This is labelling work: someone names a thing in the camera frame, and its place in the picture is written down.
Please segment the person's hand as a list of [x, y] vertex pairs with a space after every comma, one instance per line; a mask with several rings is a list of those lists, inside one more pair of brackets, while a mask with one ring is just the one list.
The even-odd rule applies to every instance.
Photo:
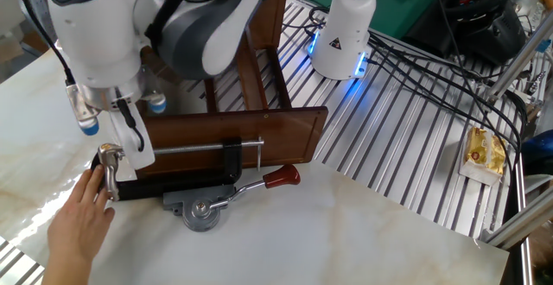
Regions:
[[101, 165], [87, 169], [54, 216], [48, 228], [50, 275], [88, 279], [115, 216], [115, 210], [106, 206], [109, 194], [99, 188], [104, 174]]

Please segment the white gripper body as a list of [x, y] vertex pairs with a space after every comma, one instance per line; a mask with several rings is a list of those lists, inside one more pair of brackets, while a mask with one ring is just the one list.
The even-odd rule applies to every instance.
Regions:
[[110, 112], [118, 142], [134, 169], [146, 168], [155, 162], [155, 154], [148, 131], [134, 104], [119, 103]]

